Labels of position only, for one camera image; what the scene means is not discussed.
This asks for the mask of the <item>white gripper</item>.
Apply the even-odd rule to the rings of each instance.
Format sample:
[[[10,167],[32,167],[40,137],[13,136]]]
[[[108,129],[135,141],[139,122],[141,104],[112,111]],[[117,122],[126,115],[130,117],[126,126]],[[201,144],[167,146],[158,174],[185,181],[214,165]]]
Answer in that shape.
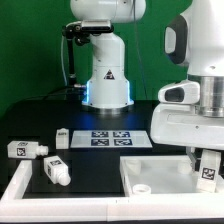
[[[150,136],[158,144],[187,146],[192,169],[198,171],[198,148],[224,150],[224,118],[197,115],[190,105],[160,103],[153,111]]]

